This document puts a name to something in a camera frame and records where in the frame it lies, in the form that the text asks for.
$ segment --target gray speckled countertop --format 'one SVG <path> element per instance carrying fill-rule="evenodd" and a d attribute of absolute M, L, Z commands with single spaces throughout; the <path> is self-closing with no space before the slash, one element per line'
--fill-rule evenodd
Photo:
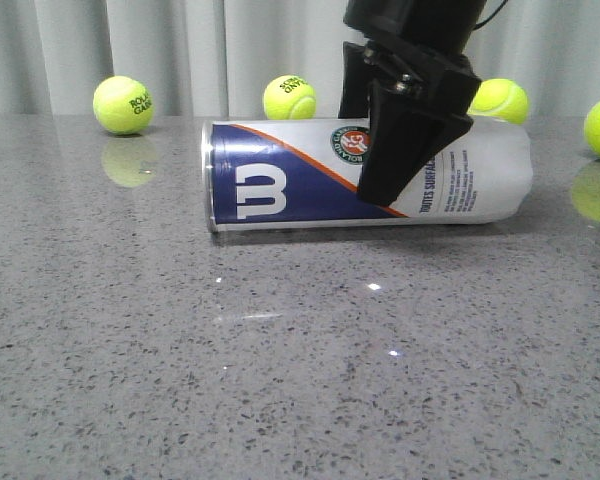
<path fill-rule="evenodd" d="M 0 116 L 0 479 L 600 479 L 581 123 L 526 125 L 508 220 L 212 237 L 199 122 L 135 139 L 146 181 Z"/>

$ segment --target white curtain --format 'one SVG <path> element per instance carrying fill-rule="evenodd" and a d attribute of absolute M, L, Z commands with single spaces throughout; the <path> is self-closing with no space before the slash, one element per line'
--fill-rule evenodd
<path fill-rule="evenodd" d="M 145 83 L 157 114 L 262 118 L 265 85 L 294 73 L 332 117 L 342 42 L 363 42 L 342 22 L 346 4 L 0 0 L 0 113 L 90 113 L 97 84 L 117 74 Z M 600 99 L 600 0 L 510 0 L 465 53 L 482 78 L 520 83 L 533 114 L 584 115 Z"/>

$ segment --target orange stripe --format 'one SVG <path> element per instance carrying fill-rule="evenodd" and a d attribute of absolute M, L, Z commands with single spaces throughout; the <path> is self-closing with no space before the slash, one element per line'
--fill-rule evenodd
<path fill-rule="evenodd" d="M 346 178 L 338 175 L 333 170 L 328 169 L 322 163 L 320 163 L 319 161 L 317 161 L 315 158 L 307 155 L 302 150 L 298 150 L 293 145 L 290 145 L 290 144 L 288 144 L 288 143 L 280 140 L 279 138 L 276 138 L 276 137 L 274 137 L 272 135 L 269 135 L 268 133 L 264 133 L 264 132 L 261 132 L 260 130 L 256 130 L 255 128 L 247 127 L 245 125 L 239 125 L 239 124 L 236 124 L 236 123 L 232 123 L 231 126 L 232 127 L 236 127 L 236 128 L 240 128 L 240 129 L 245 130 L 245 131 L 250 132 L 250 133 L 253 133 L 253 134 L 258 135 L 258 136 L 260 136 L 262 138 L 265 138 L 266 140 L 269 140 L 272 143 L 275 143 L 276 145 L 278 145 L 278 146 L 284 148 L 285 150 L 288 150 L 289 152 L 293 153 L 294 155 L 300 157 L 302 160 L 304 160 L 305 162 L 307 162 L 312 167 L 317 168 L 322 173 L 324 173 L 325 175 L 327 175 L 328 177 L 332 178 L 333 180 L 335 180 L 336 182 L 338 182 L 340 185 L 342 185 L 343 187 L 345 187 L 347 190 L 349 190 L 349 191 L 351 191 L 353 193 L 356 193 L 358 191 L 358 187 L 355 184 L 351 183 Z M 381 208 L 385 212 L 389 213 L 390 215 L 393 215 L 394 217 L 406 217 L 406 215 L 404 213 L 400 213 L 399 211 L 394 210 L 393 208 L 390 208 L 390 207 L 381 207 L 379 205 L 376 205 L 376 206 L 378 208 Z"/>

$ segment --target wilson logo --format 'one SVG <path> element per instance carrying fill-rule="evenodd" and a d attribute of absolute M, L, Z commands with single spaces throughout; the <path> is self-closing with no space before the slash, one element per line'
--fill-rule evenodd
<path fill-rule="evenodd" d="M 369 130 L 364 127 L 342 127 L 331 134 L 333 151 L 345 162 L 360 165 L 369 148 Z"/>
<path fill-rule="evenodd" d="M 268 183 L 248 183 L 252 178 L 268 179 Z M 236 167 L 237 217 L 244 220 L 257 215 L 275 215 L 287 206 L 283 190 L 287 176 L 281 168 L 268 163 L 252 163 Z"/>

